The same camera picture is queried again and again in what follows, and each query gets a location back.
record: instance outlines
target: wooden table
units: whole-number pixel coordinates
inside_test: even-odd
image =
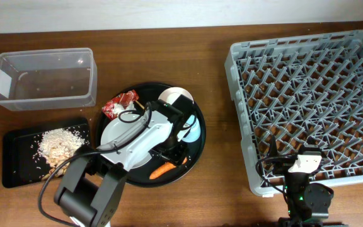
[[[186,88],[204,113],[207,142],[197,165],[181,180],[154,189],[126,185],[113,226],[256,226],[287,216],[281,195],[261,198],[248,188],[238,118],[224,70],[229,47],[248,40],[356,29],[363,29],[363,22],[0,35],[0,53],[89,47],[98,66],[95,107],[11,112],[0,106],[0,226],[57,226],[38,212],[42,184],[2,186],[6,132],[74,116],[91,119],[94,129],[107,100],[146,81]],[[58,183],[50,184],[43,204],[47,212],[67,219],[52,201]],[[329,221],[363,226],[363,184],[334,190]]]

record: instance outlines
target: white background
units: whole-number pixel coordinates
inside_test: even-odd
[[[358,20],[362,0],[0,0],[0,33]]]

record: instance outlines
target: black rectangular plate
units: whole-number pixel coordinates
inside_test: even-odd
[[[91,144],[88,120],[83,117],[49,122],[36,127],[10,131],[3,138],[3,186],[13,188],[40,182],[40,176],[49,173],[51,167],[45,158],[36,155],[43,133],[54,129],[78,131],[86,144]]]

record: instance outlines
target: clear plastic container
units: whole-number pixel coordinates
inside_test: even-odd
[[[92,107],[97,81],[89,48],[0,54],[0,105],[8,110]]]

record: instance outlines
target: plastic grid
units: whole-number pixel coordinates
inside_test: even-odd
[[[305,52],[264,49],[235,60],[258,159],[272,135],[279,154],[295,152],[312,136],[328,160],[311,181],[363,175],[363,46],[340,38]],[[282,183],[268,165],[263,175]]]

